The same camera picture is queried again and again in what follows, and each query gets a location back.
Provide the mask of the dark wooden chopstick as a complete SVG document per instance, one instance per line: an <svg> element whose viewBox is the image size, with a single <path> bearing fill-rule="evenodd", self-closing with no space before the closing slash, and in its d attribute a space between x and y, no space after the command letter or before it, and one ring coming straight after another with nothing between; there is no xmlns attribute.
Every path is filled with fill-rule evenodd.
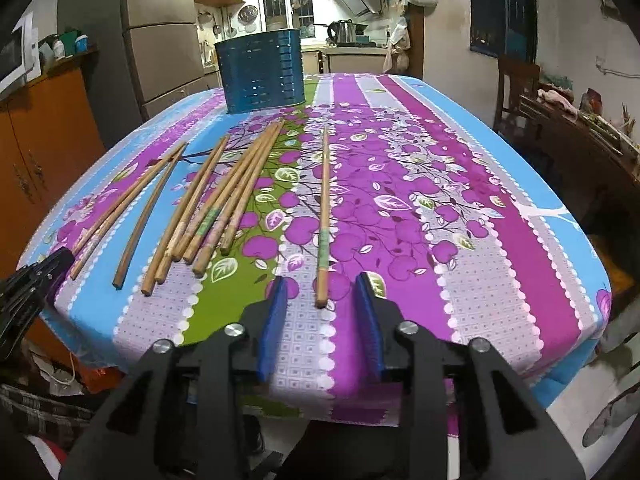
<svg viewBox="0 0 640 480"><path fill-rule="evenodd" d="M142 209L142 213L140 214L137 220L137 223L131 232L131 235L129 237L125 250L122 252L122 258L120 258L119 260L119 264L112 281L112 285L114 286L114 289L117 289L117 290L122 289L122 285L126 280L126 276L131 264L131 260L132 258L134 258L134 253L136 252L136 249L138 247L140 238L142 237L146 224L148 223L149 218L151 217L151 214L153 212L153 209L158 199L160 198L160 194L162 194L163 189L169 177L174 171L175 166L177 166L178 161L180 160L185 149L186 149L186 144L183 143L180 146L180 148L178 148L177 153L171 157L170 161L168 162L168 166L163 170L162 174L160 175L160 180L157 181L157 184L154 186L150 197L146 201Z"/></svg>

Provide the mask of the wooden chopstick green band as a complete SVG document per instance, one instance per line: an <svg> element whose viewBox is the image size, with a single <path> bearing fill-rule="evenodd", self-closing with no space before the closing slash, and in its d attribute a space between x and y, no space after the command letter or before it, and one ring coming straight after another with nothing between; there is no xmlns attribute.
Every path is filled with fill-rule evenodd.
<svg viewBox="0 0 640 480"><path fill-rule="evenodd" d="M322 173L320 186L320 224L318 235L318 269L316 279L316 307L324 308L329 299L330 255L330 148L329 128L322 132Z"/></svg>

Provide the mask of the colourful floral tablecloth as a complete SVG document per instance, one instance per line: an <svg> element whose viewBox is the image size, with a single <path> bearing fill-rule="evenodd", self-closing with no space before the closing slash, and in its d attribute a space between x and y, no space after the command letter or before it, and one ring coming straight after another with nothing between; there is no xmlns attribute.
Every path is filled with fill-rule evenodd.
<svg viewBox="0 0 640 480"><path fill-rule="evenodd" d="M436 337L482 337L551 404L611 310L587 235L521 156L423 81L309 76L295 106L232 116L220 90L169 107L64 194L21 263L73 249L44 320L81 362L130 370L288 299L268 415L396 424L368 381L354 288Z"/></svg>

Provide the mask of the orange wooden cabinet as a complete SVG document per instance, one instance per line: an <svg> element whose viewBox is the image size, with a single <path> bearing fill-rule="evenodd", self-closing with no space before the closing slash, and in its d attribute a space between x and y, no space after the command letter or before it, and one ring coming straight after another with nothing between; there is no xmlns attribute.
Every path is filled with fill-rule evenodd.
<svg viewBox="0 0 640 480"><path fill-rule="evenodd" d="M68 58L1 100L1 274L13 272L56 202L105 152L84 69Z"/></svg>

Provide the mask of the white microwave oven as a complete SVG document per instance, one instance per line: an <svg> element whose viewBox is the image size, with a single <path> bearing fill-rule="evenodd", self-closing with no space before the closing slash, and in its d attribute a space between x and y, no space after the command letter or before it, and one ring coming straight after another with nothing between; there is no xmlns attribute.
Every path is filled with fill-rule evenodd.
<svg viewBox="0 0 640 480"><path fill-rule="evenodd" d="M41 76L38 41L39 30L34 25L34 14L29 12L18 20L1 49L2 99Z"/></svg>

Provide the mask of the dark wooden side table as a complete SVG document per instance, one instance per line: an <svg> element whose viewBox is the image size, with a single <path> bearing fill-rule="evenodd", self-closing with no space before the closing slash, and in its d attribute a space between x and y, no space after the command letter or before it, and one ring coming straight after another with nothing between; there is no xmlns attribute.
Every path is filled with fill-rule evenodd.
<svg viewBox="0 0 640 480"><path fill-rule="evenodd" d="M639 179L597 133L562 110L520 97L518 151L589 232L639 233Z"/></svg>

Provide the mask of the grey tall refrigerator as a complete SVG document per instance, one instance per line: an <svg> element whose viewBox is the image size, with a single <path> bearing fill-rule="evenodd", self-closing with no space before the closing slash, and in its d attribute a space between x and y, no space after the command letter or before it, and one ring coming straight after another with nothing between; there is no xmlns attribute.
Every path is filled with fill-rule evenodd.
<svg viewBox="0 0 640 480"><path fill-rule="evenodd" d="M194 0L58 0L58 30L96 47L84 78L106 148L208 89L197 24Z"/></svg>

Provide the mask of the blue perforated utensil holder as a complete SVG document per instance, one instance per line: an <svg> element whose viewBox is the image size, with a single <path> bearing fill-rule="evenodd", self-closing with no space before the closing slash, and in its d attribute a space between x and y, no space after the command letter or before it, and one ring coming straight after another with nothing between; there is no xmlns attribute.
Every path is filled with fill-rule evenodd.
<svg viewBox="0 0 640 480"><path fill-rule="evenodd" d="M305 101L298 29L258 32L216 44L229 114L256 112Z"/></svg>

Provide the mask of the wooden chair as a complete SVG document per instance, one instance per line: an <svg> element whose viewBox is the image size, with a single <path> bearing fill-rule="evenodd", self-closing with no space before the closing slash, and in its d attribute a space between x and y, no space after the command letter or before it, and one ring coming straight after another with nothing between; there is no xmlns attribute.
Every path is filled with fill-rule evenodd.
<svg viewBox="0 0 640 480"><path fill-rule="evenodd" d="M535 63L514 60L506 55L498 58L498 89L492 128L496 133L506 133L518 125L522 117L522 96L534 96L540 78L540 66Z"/></svg>

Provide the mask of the dark blue room window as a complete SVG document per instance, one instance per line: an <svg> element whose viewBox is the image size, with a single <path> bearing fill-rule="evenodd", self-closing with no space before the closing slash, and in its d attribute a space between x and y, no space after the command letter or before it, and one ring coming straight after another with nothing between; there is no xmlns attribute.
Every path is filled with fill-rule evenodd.
<svg viewBox="0 0 640 480"><path fill-rule="evenodd" d="M536 0L471 0L471 51L533 63L536 47Z"/></svg>

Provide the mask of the steel electric kettle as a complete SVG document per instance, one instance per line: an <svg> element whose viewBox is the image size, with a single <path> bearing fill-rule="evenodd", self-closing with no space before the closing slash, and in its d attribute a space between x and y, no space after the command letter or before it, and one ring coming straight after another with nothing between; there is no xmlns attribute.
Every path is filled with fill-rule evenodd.
<svg viewBox="0 0 640 480"><path fill-rule="evenodd" d="M334 46L352 46L356 44L357 26L352 20L334 21L326 28L329 42Z"/></svg>

